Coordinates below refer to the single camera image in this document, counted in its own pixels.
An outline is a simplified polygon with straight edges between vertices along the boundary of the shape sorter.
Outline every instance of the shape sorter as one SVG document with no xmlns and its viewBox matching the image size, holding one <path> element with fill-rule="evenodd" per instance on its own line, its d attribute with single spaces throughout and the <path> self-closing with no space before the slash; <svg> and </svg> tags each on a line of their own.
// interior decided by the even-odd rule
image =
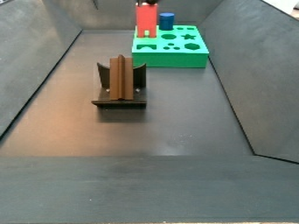
<svg viewBox="0 0 299 224">
<path fill-rule="evenodd" d="M 135 67 L 206 67 L 210 51 L 194 25 L 175 25 L 171 31 L 159 30 L 157 38 L 137 36 L 133 46 Z"/>
</svg>

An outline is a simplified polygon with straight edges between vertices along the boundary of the dark gray surface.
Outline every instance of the dark gray surface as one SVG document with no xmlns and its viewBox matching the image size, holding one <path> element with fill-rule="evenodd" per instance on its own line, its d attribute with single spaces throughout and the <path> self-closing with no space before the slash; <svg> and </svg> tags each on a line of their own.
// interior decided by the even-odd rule
<svg viewBox="0 0 299 224">
<path fill-rule="evenodd" d="M 299 162 L 299 22 L 260 0 L 226 0 L 202 28 L 256 153 Z"/>
<path fill-rule="evenodd" d="M 51 1 L 0 7 L 0 136 L 66 53 L 81 28 Z"/>
<path fill-rule="evenodd" d="M 299 166 L 262 157 L 0 159 L 3 223 L 299 221 Z"/>
<path fill-rule="evenodd" d="M 85 30 L 134 30 L 137 0 L 53 0 Z M 198 25 L 223 0 L 162 0 L 161 12 L 175 13 L 175 23 Z"/>
<path fill-rule="evenodd" d="M 211 64 L 147 68 L 147 108 L 98 109 L 98 62 L 133 31 L 85 32 L 0 143 L 0 156 L 252 155 Z"/>
</svg>

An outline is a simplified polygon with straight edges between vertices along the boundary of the dark wooden base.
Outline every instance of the dark wooden base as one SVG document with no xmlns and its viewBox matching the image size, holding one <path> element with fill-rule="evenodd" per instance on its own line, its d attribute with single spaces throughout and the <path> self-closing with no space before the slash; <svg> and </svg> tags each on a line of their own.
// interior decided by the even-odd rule
<svg viewBox="0 0 299 224">
<path fill-rule="evenodd" d="M 133 101 L 111 101 L 110 93 L 105 88 L 102 88 L 98 101 L 93 101 L 93 104 L 101 108 L 145 108 L 147 104 L 146 89 L 142 88 L 141 92 L 135 91 L 134 97 L 135 99 Z"/>
</svg>

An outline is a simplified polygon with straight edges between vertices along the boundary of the red block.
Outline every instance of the red block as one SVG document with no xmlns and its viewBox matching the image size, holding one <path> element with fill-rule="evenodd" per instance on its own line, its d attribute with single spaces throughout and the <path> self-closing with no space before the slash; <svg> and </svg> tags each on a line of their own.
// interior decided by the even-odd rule
<svg viewBox="0 0 299 224">
<path fill-rule="evenodd" d="M 158 4 L 143 3 L 139 7 L 135 5 L 137 14 L 137 36 L 143 38 L 146 31 L 150 31 L 150 38 L 157 37 L 157 15 L 158 15 Z"/>
</svg>

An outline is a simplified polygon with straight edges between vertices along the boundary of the blue cylinder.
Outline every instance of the blue cylinder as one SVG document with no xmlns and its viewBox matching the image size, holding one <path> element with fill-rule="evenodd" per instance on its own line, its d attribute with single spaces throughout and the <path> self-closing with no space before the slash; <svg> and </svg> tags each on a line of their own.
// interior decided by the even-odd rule
<svg viewBox="0 0 299 224">
<path fill-rule="evenodd" d="M 162 31 L 171 31 L 174 29 L 174 13 L 171 12 L 161 13 L 159 29 Z"/>
</svg>

